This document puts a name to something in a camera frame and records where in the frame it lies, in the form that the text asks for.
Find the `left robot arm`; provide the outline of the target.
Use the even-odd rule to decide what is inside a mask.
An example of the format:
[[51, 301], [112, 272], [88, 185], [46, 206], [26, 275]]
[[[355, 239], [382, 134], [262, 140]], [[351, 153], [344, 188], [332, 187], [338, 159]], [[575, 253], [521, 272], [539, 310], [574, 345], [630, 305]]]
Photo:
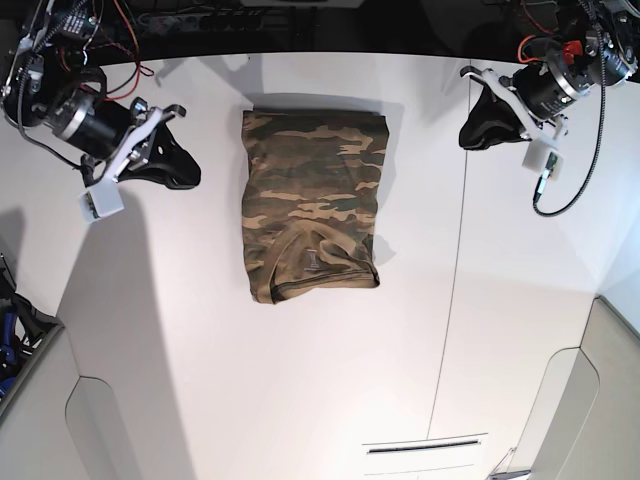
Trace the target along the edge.
[[467, 151], [503, 143], [555, 143], [566, 110], [592, 90], [625, 84], [639, 68], [639, 5], [635, 1], [558, 1], [546, 26], [520, 9], [534, 31], [515, 47], [517, 70], [501, 75], [473, 65], [460, 75], [481, 87], [458, 141]]

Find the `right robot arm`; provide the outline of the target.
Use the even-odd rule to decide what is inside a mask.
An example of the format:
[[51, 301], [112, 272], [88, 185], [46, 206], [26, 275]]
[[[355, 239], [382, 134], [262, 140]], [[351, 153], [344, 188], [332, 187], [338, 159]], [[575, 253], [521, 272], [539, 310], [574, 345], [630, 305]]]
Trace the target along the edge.
[[79, 172], [87, 187], [107, 177], [170, 190], [199, 185], [201, 169], [167, 124], [183, 106], [155, 108], [136, 94], [152, 70], [141, 63], [135, 20], [124, 1], [39, 1], [23, 22], [1, 85], [1, 108], [21, 137]]

